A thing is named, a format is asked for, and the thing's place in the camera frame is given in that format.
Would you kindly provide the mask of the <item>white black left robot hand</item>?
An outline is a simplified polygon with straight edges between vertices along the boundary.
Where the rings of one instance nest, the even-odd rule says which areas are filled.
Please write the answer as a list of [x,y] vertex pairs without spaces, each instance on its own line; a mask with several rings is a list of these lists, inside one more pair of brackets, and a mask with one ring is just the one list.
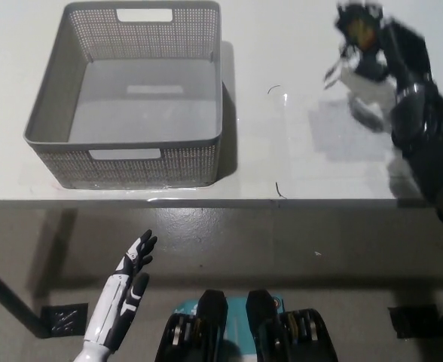
[[149,229],[122,256],[102,289],[84,335],[86,342],[111,352],[119,349],[148,286],[149,274],[142,268],[153,260],[151,252],[156,243],[157,237]]

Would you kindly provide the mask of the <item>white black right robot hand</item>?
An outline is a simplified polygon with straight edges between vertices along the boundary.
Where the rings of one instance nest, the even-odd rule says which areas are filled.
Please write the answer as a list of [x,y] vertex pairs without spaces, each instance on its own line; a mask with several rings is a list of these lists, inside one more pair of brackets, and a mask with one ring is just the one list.
[[398,92],[413,84],[431,84],[432,70],[425,39],[418,32],[393,18],[374,27],[375,41],[362,52],[355,73],[381,83],[389,77]]

